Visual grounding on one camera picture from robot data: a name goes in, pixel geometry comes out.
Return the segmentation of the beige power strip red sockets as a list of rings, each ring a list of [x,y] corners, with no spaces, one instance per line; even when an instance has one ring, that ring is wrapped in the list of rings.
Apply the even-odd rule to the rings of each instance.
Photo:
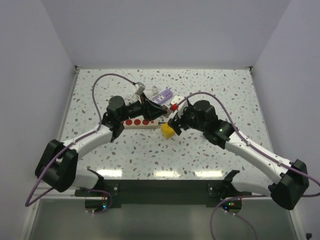
[[[156,129],[160,126],[158,120],[145,120],[143,118],[132,118],[123,122],[125,129],[138,130],[138,129]]]

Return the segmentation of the pink brown USB charger plug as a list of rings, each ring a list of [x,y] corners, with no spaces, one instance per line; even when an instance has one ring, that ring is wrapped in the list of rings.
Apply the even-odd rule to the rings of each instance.
[[[163,110],[162,116],[164,118],[169,118],[169,116],[172,114],[172,110],[169,107],[165,106],[165,105],[162,106],[162,110]]]

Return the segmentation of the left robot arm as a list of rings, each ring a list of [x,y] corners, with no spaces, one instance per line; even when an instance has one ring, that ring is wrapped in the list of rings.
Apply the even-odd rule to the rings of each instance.
[[[121,96],[113,96],[101,122],[92,130],[77,138],[66,141],[54,139],[48,143],[35,175],[60,193],[75,187],[85,188],[92,196],[99,196],[104,190],[103,177],[92,170],[80,171],[77,168],[79,159],[117,139],[124,130],[123,123],[129,119],[142,116],[153,121],[168,115],[168,107],[149,100],[145,95],[130,104],[126,104]]]

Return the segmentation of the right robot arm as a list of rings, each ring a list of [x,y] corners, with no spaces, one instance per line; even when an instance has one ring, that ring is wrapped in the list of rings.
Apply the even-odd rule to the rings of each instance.
[[[207,100],[191,104],[172,101],[170,109],[175,116],[168,125],[180,135],[182,130],[194,129],[213,145],[234,153],[264,173],[271,184],[230,179],[223,183],[223,192],[230,197],[240,192],[257,193],[271,197],[280,207],[293,210],[309,187],[306,164],[290,161],[265,149],[236,131],[231,123],[219,119],[215,108]]]

